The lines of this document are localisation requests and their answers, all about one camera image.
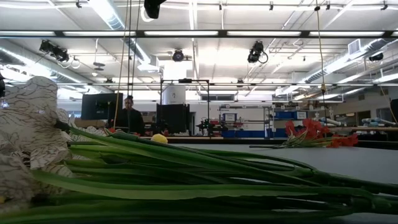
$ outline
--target table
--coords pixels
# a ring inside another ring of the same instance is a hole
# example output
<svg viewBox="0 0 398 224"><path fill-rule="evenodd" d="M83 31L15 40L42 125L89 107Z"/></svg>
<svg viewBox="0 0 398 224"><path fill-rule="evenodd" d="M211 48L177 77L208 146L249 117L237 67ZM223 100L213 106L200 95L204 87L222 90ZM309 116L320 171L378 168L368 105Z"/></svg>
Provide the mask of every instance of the table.
<svg viewBox="0 0 398 224"><path fill-rule="evenodd" d="M253 149L241 144L176 144L201 149L252 152L306 162L322 171L363 180L398 184L398 151L363 147ZM398 223L398 215L357 213L322 223Z"/></svg>

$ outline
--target spotlight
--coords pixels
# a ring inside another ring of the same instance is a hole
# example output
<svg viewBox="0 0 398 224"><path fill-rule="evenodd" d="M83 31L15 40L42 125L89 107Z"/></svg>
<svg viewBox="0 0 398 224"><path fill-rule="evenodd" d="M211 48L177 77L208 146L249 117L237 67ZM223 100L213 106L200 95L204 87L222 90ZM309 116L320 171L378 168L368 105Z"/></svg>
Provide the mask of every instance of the spotlight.
<svg viewBox="0 0 398 224"><path fill-rule="evenodd" d="M383 58L384 58L384 54L383 54L383 53L379 53L379 54L377 54L377 55L370 56L370 57L369 57L369 61L371 61L371 62L377 62L377 61L382 60Z"/></svg>
<svg viewBox="0 0 398 224"><path fill-rule="evenodd" d="M160 5L166 0L145 0L144 8L151 19L159 18Z"/></svg>
<svg viewBox="0 0 398 224"><path fill-rule="evenodd" d="M242 79L238 79L238 81L236 83L244 83ZM241 85L237 85L236 87L238 88L242 88L243 86Z"/></svg>
<svg viewBox="0 0 398 224"><path fill-rule="evenodd" d="M182 53L182 50L175 50L173 54L173 61L181 62L182 60L184 60L184 54Z"/></svg>
<svg viewBox="0 0 398 224"><path fill-rule="evenodd" d="M104 81L104 83L114 83L114 81L112 81L112 78L106 78L106 81Z"/></svg>
<svg viewBox="0 0 398 224"><path fill-rule="evenodd" d="M262 55L265 55L267 57L267 60L265 62L260 61L260 58ZM262 44L262 41L256 41L256 43L253 45L252 49L250 49L250 54L248 57L248 62L249 63L267 63L268 62L268 55L264 52L264 45Z"/></svg>
<svg viewBox="0 0 398 224"><path fill-rule="evenodd" d="M69 55L67 49L61 49L59 46L51 44L48 40L43 40L40 45L39 51L49 54L59 62L69 61Z"/></svg>

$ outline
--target yellow ball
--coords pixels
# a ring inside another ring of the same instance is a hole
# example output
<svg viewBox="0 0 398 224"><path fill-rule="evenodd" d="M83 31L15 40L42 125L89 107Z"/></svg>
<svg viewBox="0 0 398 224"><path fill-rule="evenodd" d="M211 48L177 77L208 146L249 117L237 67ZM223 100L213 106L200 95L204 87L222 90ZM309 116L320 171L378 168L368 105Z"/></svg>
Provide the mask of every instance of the yellow ball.
<svg viewBox="0 0 398 224"><path fill-rule="evenodd" d="M151 141L155 141L155 142L160 142L160 143L164 143L167 144L167 138L161 134L155 134L154 136L152 136L152 138L150 139Z"/></svg>
<svg viewBox="0 0 398 224"><path fill-rule="evenodd" d="M4 202L6 202L6 198L3 197L3 196L0 196L0 205L1 205L2 203L4 203Z"/></svg>

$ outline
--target person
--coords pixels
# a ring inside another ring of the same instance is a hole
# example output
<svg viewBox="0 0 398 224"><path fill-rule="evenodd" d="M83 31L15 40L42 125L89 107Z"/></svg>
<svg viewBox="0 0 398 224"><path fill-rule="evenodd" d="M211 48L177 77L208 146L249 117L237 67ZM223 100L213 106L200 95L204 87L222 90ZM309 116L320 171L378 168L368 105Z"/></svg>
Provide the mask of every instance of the person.
<svg viewBox="0 0 398 224"><path fill-rule="evenodd" d="M144 135L144 120L142 119L142 114L140 111L135 110L133 106L134 102L132 100L132 96L128 96L124 100L125 108L118 115L117 124L120 127L129 127L129 119L130 119L130 133L137 133L140 135Z"/></svg>
<svg viewBox="0 0 398 224"><path fill-rule="evenodd" d="M0 97L5 97L6 96L6 84L4 82L4 77L1 75L0 72Z"/></svg>

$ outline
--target blue bin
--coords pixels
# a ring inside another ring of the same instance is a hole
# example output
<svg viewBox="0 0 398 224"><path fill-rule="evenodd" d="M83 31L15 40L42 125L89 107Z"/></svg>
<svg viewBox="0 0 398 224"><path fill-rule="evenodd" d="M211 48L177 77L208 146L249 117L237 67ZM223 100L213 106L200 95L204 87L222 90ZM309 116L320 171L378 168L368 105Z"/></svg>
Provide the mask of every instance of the blue bin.
<svg viewBox="0 0 398 224"><path fill-rule="evenodd" d="M236 131L237 138L250 138L251 131Z"/></svg>
<svg viewBox="0 0 398 224"><path fill-rule="evenodd" d="M221 132L221 136L223 136L224 138L235 138L235 131L222 131Z"/></svg>
<svg viewBox="0 0 398 224"><path fill-rule="evenodd" d="M263 138L265 135L264 131L251 131L252 138Z"/></svg>
<svg viewBox="0 0 398 224"><path fill-rule="evenodd" d="M294 118L294 112L289 112L289 111L275 112L275 119L293 119L293 118Z"/></svg>
<svg viewBox="0 0 398 224"><path fill-rule="evenodd" d="M272 128L267 128L267 135L269 138L287 138L284 128L277 128L275 133L272 132Z"/></svg>

